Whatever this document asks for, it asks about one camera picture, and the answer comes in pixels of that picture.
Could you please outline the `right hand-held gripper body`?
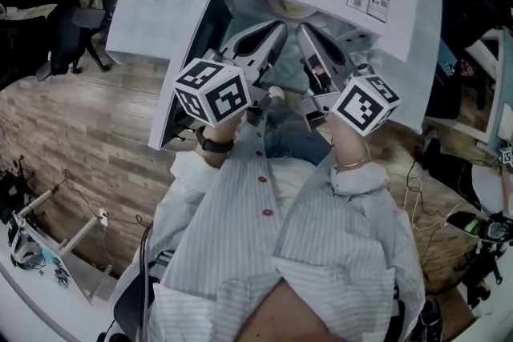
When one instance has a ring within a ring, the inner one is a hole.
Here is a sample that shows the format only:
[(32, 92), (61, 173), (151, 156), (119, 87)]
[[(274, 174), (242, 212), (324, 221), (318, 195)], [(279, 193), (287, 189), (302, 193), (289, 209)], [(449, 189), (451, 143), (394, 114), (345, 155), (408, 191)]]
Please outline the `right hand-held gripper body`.
[(342, 64), (323, 63), (317, 53), (302, 58), (309, 87), (300, 101), (300, 113), (311, 129), (332, 113), (367, 136), (391, 116), (401, 98), (370, 64), (359, 64), (346, 53), (342, 57)]

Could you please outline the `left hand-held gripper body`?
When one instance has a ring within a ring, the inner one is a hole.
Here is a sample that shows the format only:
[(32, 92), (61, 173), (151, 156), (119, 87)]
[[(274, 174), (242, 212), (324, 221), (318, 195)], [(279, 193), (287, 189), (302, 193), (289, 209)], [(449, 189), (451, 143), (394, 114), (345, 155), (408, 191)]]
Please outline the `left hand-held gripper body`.
[(257, 126), (271, 103), (260, 80), (272, 65), (273, 50), (241, 56), (226, 46), (209, 49), (184, 60), (174, 93), (184, 111), (205, 125), (216, 127), (247, 111), (247, 121)]

